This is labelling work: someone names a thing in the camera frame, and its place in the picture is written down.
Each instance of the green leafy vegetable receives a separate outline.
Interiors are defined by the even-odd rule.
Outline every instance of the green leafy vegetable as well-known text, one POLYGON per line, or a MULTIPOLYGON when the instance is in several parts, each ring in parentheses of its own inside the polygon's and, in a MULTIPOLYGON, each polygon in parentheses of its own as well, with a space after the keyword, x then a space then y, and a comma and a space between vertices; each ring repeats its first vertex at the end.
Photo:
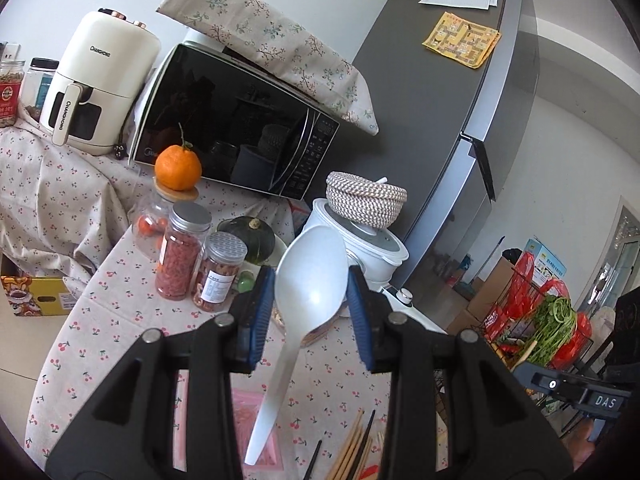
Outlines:
POLYGON ((538 344, 527 361, 545 366, 558 349, 571 339, 577 314, 572 309, 569 298, 549 295, 536 309, 533 323, 536 331, 529 340, 536 340, 538 344))

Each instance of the glass jar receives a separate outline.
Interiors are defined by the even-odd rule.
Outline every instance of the glass jar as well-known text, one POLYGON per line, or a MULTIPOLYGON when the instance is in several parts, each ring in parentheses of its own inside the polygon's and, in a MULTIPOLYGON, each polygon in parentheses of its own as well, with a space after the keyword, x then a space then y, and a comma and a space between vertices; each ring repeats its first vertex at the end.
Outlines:
POLYGON ((24 81, 20 88, 20 102, 36 121, 40 120, 44 98, 47 96, 57 68, 58 62, 54 59, 34 57, 24 75, 24 81))
POLYGON ((23 67, 22 60, 0 61, 0 128, 15 124, 23 67))
POLYGON ((167 300, 187 297, 193 271, 211 226, 211 213, 195 202, 176 202, 158 256, 156 290, 167 300))
POLYGON ((206 312, 222 310, 240 265, 246 245, 231 233, 215 232, 207 238, 206 254, 193 284, 193 303, 206 312))
POLYGON ((194 202, 197 198, 198 190, 195 188, 188 191, 174 191, 158 184, 154 177, 154 188, 129 211, 133 244, 147 258, 157 261, 164 230, 174 203, 178 200, 194 202))

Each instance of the white air fryer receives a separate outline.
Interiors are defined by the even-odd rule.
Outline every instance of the white air fryer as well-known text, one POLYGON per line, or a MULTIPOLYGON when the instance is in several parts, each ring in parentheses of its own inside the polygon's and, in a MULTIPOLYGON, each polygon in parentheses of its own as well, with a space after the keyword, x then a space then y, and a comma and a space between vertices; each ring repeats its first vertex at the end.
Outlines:
POLYGON ((119 12, 89 12, 67 45, 44 101, 40 124, 58 146, 109 153, 160 51, 141 22, 119 12))

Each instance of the gray refrigerator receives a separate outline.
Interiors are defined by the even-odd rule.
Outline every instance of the gray refrigerator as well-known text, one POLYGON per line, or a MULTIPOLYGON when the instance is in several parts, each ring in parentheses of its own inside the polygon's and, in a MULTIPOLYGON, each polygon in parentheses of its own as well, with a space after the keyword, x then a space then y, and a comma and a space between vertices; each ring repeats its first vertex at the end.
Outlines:
POLYGON ((418 1, 388 0, 353 61, 380 132, 367 136, 343 122, 305 195, 309 204, 324 196, 331 171, 386 176, 404 187, 408 200, 390 230, 410 256, 394 274, 396 286, 441 230, 450 254, 470 248, 520 147, 539 69, 532 0, 498 0, 488 10, 418 1), (480 68, 422 45, 444 12, 502 33, 480 68))

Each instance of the green pumpkin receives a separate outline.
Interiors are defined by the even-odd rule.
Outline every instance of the green pumpkin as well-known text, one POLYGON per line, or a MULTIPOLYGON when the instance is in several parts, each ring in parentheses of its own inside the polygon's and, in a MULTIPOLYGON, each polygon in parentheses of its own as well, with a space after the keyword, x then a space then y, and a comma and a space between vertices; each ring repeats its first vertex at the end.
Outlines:
POLYGON ((247 248, 245 260, 250 264, 260 265, 276 247, 273 229, 259 218, 239 216, 223 220, 218 225, 218 231, 236 235, 244 242, 247 248))

